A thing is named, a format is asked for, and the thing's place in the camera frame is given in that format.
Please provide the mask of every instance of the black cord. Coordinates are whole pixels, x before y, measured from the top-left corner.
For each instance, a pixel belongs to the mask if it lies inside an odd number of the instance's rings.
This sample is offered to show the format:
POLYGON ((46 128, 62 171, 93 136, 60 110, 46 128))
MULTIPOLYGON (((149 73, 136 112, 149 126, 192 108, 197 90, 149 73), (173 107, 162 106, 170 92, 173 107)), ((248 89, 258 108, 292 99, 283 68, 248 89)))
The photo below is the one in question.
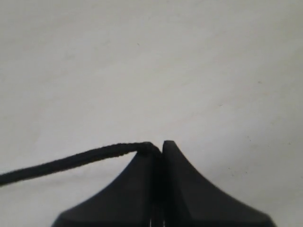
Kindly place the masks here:
POLYGON ((150 142, 119 143, 102 148, 88 150, 76 155, 58 159, 52 162, 14 170, 0 175, 0 187, 10 183, 28 180, 40 176, 54 174, 60 171, 73 169, 106 158, 118 157, 130 152, 153 153, 160 155, 160 150, 150 142))

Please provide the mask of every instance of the white surface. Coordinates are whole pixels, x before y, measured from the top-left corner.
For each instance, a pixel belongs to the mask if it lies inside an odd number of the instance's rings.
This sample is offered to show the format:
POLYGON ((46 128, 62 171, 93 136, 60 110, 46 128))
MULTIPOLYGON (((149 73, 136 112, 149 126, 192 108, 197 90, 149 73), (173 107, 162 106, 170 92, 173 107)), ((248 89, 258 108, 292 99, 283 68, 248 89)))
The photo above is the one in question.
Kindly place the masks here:
MULTIPOLYGON (((175 140, 213 183, 303 226, 303 1, 0 1, 0 172, 175 140)), ((49 227, 132 155, 0 189, 49 227)))

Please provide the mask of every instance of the black plastic object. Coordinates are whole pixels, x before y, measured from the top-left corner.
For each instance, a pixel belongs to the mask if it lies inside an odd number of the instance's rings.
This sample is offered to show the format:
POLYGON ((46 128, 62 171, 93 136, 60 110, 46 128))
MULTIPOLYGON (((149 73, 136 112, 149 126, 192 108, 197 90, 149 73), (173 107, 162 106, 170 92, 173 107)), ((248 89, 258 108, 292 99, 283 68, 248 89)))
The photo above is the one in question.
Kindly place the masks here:
POLYGON ((108 187, 63 212, 53 227, 147 227, 150 221, 153 226, 162 224, 154 190, 158 188, 157 159, 152 154, 137 153, 108 187))
POLYGON ((189 163, 173 141, 163 145, 167 227, 274 227, 270 217, 211 184, 189 163))

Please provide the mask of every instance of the white background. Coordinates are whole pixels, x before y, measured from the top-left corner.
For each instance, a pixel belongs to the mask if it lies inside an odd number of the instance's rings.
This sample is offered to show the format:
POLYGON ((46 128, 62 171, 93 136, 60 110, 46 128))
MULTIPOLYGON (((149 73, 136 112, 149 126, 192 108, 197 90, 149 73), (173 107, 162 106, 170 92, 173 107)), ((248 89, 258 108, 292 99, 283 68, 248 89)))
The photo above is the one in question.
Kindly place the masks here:
MULTIPOLYGON (((303 226, 303 1, 1 0, 0 172, 175 140, 235 198, 303 226)), ((49 227, 134 154, 0 189, 49 227)))

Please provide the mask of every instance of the black object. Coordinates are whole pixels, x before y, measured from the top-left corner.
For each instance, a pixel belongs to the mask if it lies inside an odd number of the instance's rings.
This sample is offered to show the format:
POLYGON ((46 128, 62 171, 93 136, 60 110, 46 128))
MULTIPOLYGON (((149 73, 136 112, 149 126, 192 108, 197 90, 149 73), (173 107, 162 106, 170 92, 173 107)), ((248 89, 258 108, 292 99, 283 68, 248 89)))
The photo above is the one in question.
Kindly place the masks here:
POLYGON ((53 227, 274 227, 270 217, 212 185, 175 142, 137 153, 104 190, 63 212, 53 227))

